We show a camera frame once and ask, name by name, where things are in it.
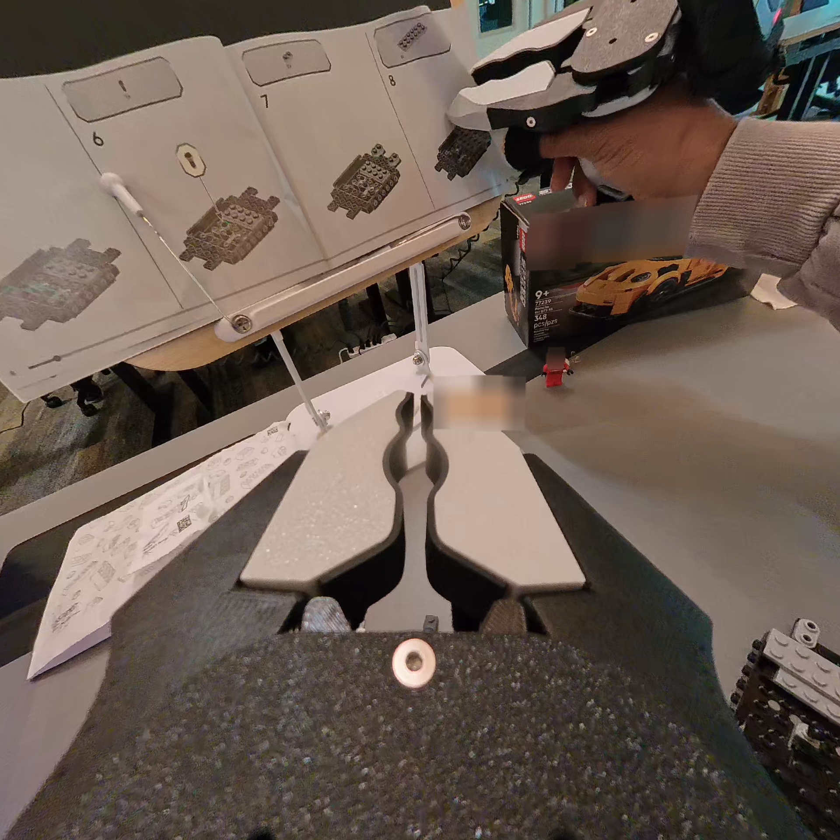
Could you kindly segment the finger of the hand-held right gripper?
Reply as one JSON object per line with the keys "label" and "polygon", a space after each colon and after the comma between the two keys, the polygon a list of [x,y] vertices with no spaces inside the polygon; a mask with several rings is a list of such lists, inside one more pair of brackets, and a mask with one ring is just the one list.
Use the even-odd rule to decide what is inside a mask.
{"label": "finger of the hand-held right gripper", "polygon": [[569,14],[555,15],[511,39],[475,63],[470,70],[473,81],[481,85],[508,78],[546,60],[559,70],[583,39],[591,10],[592,7],[570,7]]}
{"label": "finger of the hand-held right gripper", "polygon": [[490,110],[517,110],[511,102],[546,91],[555,75],[553,64],[544,60],[512,76],[462,88],[448,106],[448,120],[462,129],[496,130],[502,124],[491,121]]}

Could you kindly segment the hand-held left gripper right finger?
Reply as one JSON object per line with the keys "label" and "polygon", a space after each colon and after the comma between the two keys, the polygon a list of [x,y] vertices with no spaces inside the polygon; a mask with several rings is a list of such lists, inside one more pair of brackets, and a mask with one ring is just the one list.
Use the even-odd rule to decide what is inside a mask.
{"label": "hand-held left gripper right finger", "polygon": [[437,427],[421,401],[427,577],[436,592],[574,592],[586,578],[520,447],[500,429]]}

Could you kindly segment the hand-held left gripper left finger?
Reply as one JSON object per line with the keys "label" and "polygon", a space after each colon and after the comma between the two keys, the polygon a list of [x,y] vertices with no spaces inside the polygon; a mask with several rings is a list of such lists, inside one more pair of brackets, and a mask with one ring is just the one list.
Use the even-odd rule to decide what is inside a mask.
{"label": "hand-held left gripper left finger", "polygon": [[318,589],[393,543],[414,394],[393,392],[309,449],[239,580],[256,589]]}

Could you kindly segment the instruction booklet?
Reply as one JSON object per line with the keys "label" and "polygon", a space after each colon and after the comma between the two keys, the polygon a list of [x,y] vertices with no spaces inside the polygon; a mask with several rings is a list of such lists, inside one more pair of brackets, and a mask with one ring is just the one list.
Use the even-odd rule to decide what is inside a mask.
{"label": "instruction booklet", "polygon": [[[498,142],[446,111],[470,2],[224,45],[184,38],[2,78],[2,383],[23,401],[500,195]],[[100,186],[119,175],[149,226]]]}

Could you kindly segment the black toy brick car chassis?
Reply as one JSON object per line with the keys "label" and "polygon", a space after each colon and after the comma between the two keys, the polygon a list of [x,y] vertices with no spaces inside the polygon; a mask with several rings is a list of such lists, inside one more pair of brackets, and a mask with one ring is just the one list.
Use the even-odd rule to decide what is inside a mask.
{"label": "black toy brick car chassis", "polygon": [[795,642],[791,629],[773,628],[752,642],[730,703],[802,821],[815,837],[838,839],[838,653],[820,638],[811,649]]}

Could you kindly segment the person's right forearm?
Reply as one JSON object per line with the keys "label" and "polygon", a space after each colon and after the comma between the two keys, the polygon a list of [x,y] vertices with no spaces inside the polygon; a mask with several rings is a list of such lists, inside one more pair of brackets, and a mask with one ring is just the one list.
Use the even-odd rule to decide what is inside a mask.
{"label": "person's right forearm", "polygon": [[691,221],[687,255],[780,279],[839,329],[839,125],[744,119]]}

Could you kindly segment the grey desk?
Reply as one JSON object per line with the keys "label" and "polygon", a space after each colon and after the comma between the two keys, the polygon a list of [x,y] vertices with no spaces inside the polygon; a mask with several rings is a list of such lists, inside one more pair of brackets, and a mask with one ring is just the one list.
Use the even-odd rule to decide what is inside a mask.
{"label": "grey desk", "polygon": [[744,298],[529,387],[524,451],[584,572],[479,632],[306,633],[237,582],[294,455],[35,682],[2,667],[2,838],[812,838],[730,695],[809,618],[838,656],[838,328]]}

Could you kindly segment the white book stand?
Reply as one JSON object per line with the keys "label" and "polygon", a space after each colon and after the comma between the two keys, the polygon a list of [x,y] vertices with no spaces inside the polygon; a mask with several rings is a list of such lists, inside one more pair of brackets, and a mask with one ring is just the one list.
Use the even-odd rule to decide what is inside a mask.
{"label": "white book stand", "polygon": [[[129,192],[119,175],[111,172],[104,173],[100,176],[99,183],[106,193],[114,197],[128,211],[130,216],[137,217],[140,221],[146,223],[166,249],[170,247],[146,217],[142,206]],[[314,303],[314,294],[318,291],[349,292],[353,280],[359,280],[363,286],[371,284],[373,282],[373,268],[394,268],[396,266],[396,257],[399,255],[419,257],[419,254],[415,252],[417,246],[431,244],[432,240],[438,235],[452,233],[456,227],[462,227],[465,232],[468,232],[471,230],[472,222],[472,217],[467,213],[452,217],[397,245],[383,247],[375,251],[372,255],[354,262],[347,268],[340,269],[320,280],[315,280],[308,285],[304,285],[299,290],[299,293],[306,301]],[[467,361],[455,362],[455,357],[458,354],[454,350],[432,350],[427,335],[426,275],[423,261],[416,259],[407,270],[412,290],[415,324],[414,352],[410,361],[413,363],[417,378],[416,384],[408,386],[409,391],[416,395],[430,393],[431,384],[435,379],[446,379],[448,377],[459,377],[463,375],[479,375],[480,372],[472,363]],[[247,337],[254,338],[256,336],[256,327],[267,327],[269,315],[278,314],[280,304],[289,302],[290,300],[291,290],[269,299],[267,303],[259,304],[257,307],[252,308],[249,314],[240,313],[235,316],[223,316],[213,325],[214,335],[225,342],[229,338],[233,338],[234,340],[243,340]],[[295,437],[299,447],[309,449],[321,436],[326,434],[332,427],[340,424],[348,416],[350,407],[363,407],[364,405],[359,400],[354,400],[353,403],[340,402],[339,413],[334,417],[330,417],[326,411],[319,410],[312,403],[312,399],[304,389],[303,380],[291,358],[291,354],[281,334],[279,323],[271,331],[270,337],[280,352],[280,357],[295,382],[302,400],[302,405],[308,411],[310,419],[313,422],[312,427],[305,426],[301,416],[295,414],[290,420],[286,421],[286,425],[290,429],[290,434]]]}

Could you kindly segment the white power strip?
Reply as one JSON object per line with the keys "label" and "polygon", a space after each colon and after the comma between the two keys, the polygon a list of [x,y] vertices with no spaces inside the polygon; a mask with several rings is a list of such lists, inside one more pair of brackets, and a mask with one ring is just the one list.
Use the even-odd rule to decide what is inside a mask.
{"label": "white power strip", "polygon": [[355,346],[343,346],[339,351],[339,362],[345,363],[360,357],[363,354],[369,353],[372,350],[381,347],[384,344],[391,343],[397,339],[395,334],[386,333],[372,339],[367,339]]}

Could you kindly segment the toy set box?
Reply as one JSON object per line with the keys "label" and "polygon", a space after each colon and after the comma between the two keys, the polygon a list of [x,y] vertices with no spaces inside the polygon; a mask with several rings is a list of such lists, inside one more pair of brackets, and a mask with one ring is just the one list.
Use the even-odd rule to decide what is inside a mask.
{"label": "toy set box", "polygon": [[748,297],[760,275],[683,256],[529,266],[529,233],[542,214],[574,209],[571,190],[507,198],[500,206],[500,252],[508,319],[529,348],[582,350],[634,322]]}

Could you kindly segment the white paper bag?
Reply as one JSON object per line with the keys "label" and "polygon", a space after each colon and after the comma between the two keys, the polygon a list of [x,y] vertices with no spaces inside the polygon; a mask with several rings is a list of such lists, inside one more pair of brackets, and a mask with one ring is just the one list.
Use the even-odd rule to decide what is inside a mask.
{"label": "white paper bag", "polygon": [[291,423],[275,422],[81,526],[49,594],[27,678],[108,639],[121,606],[297,450]]}

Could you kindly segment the white crumpled paper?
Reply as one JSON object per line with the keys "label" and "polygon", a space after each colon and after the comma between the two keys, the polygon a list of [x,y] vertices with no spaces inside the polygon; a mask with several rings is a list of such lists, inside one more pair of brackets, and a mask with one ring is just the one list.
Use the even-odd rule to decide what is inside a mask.
{"label": "white crumpled paper", "polygon": [[750,297],[774,311],[793,308],[796,303],[787,298],[779,290],[780,279],[762,273],[750,292]]}

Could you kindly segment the dark panel with wooden edge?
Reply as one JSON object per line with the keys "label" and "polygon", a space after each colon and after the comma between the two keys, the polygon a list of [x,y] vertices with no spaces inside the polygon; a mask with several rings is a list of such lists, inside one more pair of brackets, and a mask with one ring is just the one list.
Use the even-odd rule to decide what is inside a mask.
{"label": "dark panel with wooden edge", "polygon": [[264,35],[365,24],[445,1],[2,1],[1,78],[48,75],[181,39],[227,46]]}

